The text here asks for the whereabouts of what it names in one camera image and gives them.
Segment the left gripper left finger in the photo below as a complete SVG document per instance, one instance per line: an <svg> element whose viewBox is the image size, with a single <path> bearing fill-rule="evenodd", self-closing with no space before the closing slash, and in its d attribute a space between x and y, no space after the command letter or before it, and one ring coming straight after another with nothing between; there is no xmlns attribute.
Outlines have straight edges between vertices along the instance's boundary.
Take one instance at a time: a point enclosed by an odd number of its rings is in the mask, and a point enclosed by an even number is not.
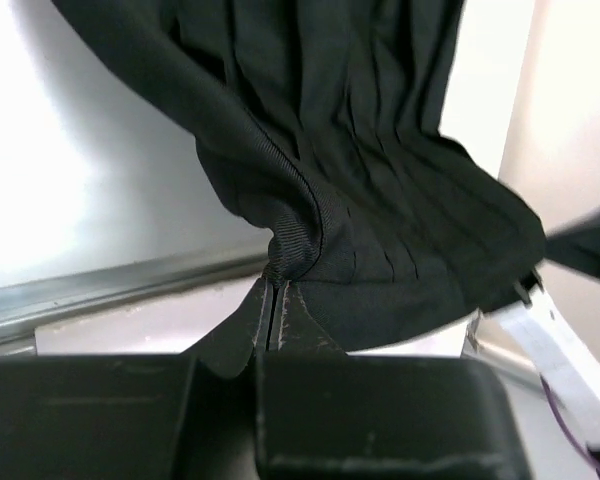
<svg viewBox="0 0 600 480"><path fill-rule="evenodd" d="M275 292L177 354L0 357L0 479L255 479Z"/></svg>

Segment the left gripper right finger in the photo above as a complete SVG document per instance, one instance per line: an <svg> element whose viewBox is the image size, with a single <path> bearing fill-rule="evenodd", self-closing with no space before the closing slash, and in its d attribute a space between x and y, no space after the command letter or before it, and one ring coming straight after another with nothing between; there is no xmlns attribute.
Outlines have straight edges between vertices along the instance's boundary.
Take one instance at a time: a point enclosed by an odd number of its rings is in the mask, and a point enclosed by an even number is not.
<svg viewBox="0 0 600 480"><path fill-rule="evenodd" d="M466 358L351 356L299 289L275 296L255 361L263 479L528 479L502 382Z"/></svg>

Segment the black pleated skirt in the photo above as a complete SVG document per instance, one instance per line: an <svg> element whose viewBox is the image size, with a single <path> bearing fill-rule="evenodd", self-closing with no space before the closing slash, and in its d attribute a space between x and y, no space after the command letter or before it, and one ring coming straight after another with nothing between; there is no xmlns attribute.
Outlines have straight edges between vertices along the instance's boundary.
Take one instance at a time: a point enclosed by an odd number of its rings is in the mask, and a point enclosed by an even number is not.
<svg viewBox="0 0 600 480"><path fill-rule="evenodd" d="M266 278L346 350L485 306L543 257L537 215L438 130L459 1L60 1L269 229Z"/></svg>

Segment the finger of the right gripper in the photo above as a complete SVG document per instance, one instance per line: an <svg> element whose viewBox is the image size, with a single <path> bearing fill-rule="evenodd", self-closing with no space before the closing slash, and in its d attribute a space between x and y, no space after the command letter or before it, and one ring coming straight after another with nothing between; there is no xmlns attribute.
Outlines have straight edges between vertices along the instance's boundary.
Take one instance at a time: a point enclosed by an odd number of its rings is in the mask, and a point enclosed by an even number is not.
<svg viewBox="0 0 600 480"><path fill-rule="evenodd" d="M600 208L550 233L545 258L600 280Z"/></svg>

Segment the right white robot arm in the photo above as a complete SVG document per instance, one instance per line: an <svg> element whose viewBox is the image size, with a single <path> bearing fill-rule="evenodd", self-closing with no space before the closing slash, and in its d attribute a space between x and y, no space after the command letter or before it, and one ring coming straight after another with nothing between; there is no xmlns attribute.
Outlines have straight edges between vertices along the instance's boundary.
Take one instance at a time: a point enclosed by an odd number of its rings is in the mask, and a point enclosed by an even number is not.
<svg viewBox="0 0 600 480"><path fill-rule="evenodd" d="M600 280L600 210L551 234L545 258ZM480 307L522 348L539 376L600 447L600 363L568 325L535 270Z"/></svg>

